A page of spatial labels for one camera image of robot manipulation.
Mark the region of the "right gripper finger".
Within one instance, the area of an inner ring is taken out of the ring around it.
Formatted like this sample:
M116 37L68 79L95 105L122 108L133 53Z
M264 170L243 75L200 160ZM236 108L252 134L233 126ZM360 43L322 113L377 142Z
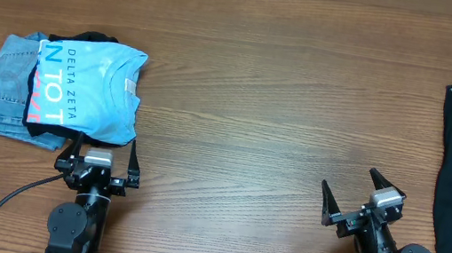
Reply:
M335 217L341 216L341 211L336 203L335 197L333 196L333 193L331 192L331 189L329 187L329 184L327 183L327 180L322 180L321 182L321 190L322 190L322 218L321 218L321 224L322 225L334 225L335 224Z
M386 179L379 170L372 168L369 170L369 174L371 176L371 180L373 181L374 187L377 190L386 189L387 187L393 187L400 195L402 199L406 198L404 192L401 191L396 185L392 184L388 179Z

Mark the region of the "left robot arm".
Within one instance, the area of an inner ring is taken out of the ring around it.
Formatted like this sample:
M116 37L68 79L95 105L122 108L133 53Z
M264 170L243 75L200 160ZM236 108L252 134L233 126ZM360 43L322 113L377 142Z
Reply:
M114 156L110 149L92 147L81 156L84 134L57 157L54 167L75 191L73 202L61 203L47 221L50 239L44 253L102 253L102 242L111 197L125 196L140 181L136 144L131 144L127 177L115 177Z

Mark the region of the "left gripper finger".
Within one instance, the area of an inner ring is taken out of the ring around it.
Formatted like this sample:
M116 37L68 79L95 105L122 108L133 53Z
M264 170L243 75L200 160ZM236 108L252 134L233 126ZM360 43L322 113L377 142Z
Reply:
M67 146L66 149L62 151L62 153L60 153L57 159L65 162L68 161L73 155L77 155L80 152L83 141L84 133L80 131L79 133L77 133L75 138L72 139L71 144Z
M132 140L132 144L131 144L131 155L130 155L130 161L129 161L129 165L127 167L128 170L128 177L129 178L139 178L139 174L140 174L140 167L139 167L139 160L137 158L137 147L136 147L137 142L135 141L135 139Z

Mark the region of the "folded blue denim jeans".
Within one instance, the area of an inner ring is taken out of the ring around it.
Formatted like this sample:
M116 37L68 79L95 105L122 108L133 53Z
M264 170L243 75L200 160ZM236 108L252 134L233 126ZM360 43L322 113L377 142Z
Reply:
M9 35L0 50L0 136L20 140L50 151L65 140L51 133L32 136L23 117L28 99L28 77L38 59L40 42L46 35Z

